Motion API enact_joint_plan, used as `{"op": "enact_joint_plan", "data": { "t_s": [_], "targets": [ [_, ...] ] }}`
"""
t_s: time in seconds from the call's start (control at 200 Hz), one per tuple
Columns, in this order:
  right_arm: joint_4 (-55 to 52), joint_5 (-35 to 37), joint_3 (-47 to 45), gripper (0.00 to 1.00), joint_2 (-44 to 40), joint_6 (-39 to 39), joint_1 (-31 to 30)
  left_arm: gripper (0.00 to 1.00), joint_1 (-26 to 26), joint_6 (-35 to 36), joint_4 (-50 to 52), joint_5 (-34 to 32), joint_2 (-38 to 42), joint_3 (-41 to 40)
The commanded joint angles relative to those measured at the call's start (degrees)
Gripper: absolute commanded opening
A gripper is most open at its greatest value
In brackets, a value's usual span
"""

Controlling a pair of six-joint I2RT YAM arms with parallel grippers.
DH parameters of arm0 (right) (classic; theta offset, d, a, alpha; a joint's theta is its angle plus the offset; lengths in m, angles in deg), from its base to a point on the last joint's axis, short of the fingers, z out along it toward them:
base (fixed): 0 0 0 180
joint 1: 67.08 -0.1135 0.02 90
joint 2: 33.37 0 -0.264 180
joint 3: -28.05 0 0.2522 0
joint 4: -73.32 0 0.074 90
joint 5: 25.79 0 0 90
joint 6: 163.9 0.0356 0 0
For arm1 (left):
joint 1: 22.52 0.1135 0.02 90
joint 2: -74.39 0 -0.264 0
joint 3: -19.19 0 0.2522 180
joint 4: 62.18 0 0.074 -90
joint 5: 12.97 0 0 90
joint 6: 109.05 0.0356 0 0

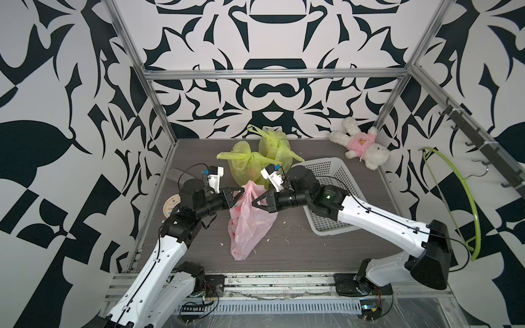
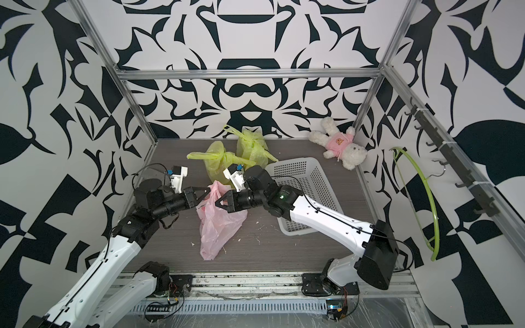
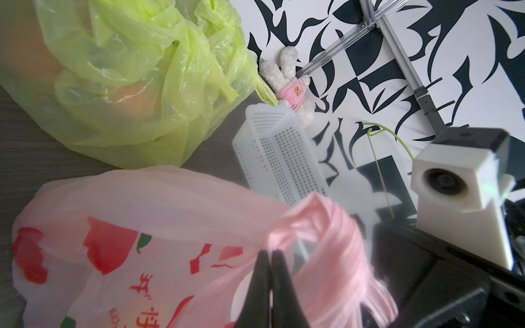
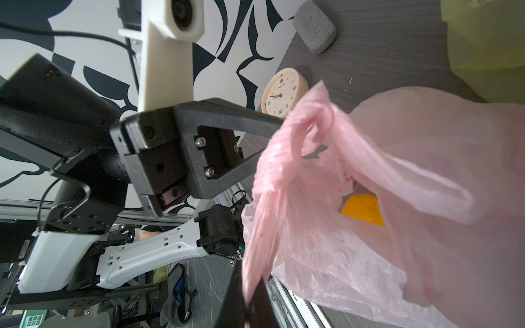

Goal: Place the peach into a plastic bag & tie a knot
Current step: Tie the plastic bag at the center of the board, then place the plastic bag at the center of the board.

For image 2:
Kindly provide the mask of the pink plastic bag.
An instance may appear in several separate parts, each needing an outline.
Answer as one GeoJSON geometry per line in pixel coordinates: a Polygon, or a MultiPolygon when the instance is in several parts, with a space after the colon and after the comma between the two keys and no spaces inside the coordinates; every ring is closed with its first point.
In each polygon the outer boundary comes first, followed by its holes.
{"type": "Polygon", "coordinates": [[[210,193],[197,206],[200,223],[200,255],[204,260],[214,260],[225,244],[237,233],[247,219],[247,210],[228,213],[215,205],[227,191],[229,185],[215,181],[209,185],[210,193]]]}

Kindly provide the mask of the white plastic basket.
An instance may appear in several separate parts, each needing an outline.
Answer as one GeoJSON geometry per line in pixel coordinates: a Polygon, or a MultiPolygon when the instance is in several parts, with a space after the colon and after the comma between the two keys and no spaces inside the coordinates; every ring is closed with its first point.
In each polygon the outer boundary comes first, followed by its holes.
{"type": "MultiPolygon", "coordinates": [[[[310,201],[322,206],[324,210],[342,214],[343,209],[335,195],[321,164],[313,157],[301,157],[269,164],[266,171],[279,185],[289,185],[303,191],[310,201]]],[[[287,236],[308,235],[314,232],[326,234],[327,228],[320,224],[313,227],[301,222],[289,221],[279,217],[278,224],[287,236]]]]}

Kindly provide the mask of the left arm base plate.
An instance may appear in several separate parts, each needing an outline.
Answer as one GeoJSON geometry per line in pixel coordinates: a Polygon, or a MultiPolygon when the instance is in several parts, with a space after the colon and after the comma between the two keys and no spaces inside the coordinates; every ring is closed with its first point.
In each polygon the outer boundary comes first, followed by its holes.
{"type": "Polygon", "coordinates": [[[194,276],[191,274],[170,275],[168,285],[169,298],[178,298],[189,296],[193,286],[194,276]]]}

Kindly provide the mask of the green plastic bag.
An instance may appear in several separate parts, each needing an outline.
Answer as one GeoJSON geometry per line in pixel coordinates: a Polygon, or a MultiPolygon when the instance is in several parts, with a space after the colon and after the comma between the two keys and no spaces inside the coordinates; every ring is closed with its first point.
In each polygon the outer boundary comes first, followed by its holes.
{"type": "Polygon", "coordinates": [[[224,170],[231,165],[251,167],[256,164],[254,161],[238,157],[235,153],[228,152],[220,141],[213,142],[205,153],[189,153],[187,159],[204,161],[206,173],[211,182],[219,181],[223,185],[231,184],[231,181],[224,176],[224,170]]]}
{"type": "Polygon", "coordinates": [[[223,130],[237,136],[236,155],[238,157],[252,161],[253,165],[259,165],[262,168],[266,168],[270,162],[278,162],[278,159],[269,152],[261,132],[250,131],[246,128],[239,131],[229,125],[226,125],[223,130]]]}

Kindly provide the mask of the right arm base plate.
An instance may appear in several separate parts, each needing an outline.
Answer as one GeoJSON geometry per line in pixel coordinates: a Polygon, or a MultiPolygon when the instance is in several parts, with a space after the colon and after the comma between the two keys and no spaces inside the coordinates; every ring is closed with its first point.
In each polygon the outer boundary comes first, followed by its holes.
{"type": "Polygon", "coordinates": [[[352,282],[344,287],[322,276],[320,273],[302,274],[302,294],[307,297],[329,297],[344,295],[359,295],[360,289],[357,282],[352,282]]]}

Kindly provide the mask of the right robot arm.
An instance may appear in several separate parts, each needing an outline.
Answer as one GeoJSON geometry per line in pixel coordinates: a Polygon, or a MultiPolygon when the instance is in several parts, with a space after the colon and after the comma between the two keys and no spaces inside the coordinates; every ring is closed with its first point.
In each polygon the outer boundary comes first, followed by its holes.
{"type": "Polygon", "coordinates": [[[277,184],[275,178],[256,165],[243,171],[231,165],[223,172],[234,189],[215,202],[228,213],[263,207],[274,217],[306,225],[339,242],[351,255],[329,260],[319,279],[332,293],[363,280],[387,290],[395,271],[399,247],[392,228],[384,221],[371,224],[340,214],[315,202],[301,189],[277,184]]]}

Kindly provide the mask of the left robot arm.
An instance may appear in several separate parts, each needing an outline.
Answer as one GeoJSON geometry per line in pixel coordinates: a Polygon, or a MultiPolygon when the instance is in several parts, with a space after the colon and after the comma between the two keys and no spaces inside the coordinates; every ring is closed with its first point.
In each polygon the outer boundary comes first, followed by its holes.
{"type": "Polygon", "coordinates": [[[170,287],[167,266],[150,261],[109,299],[110,287],[160,228],[166,217],[197,207],[208,187],[181,189],[158,179],[143,180],[134,189],[135,207],[111,230],[107,246],[69,292],[44,316],[32,316],[26,327],[113,327],[142,299],[170,287]]]}

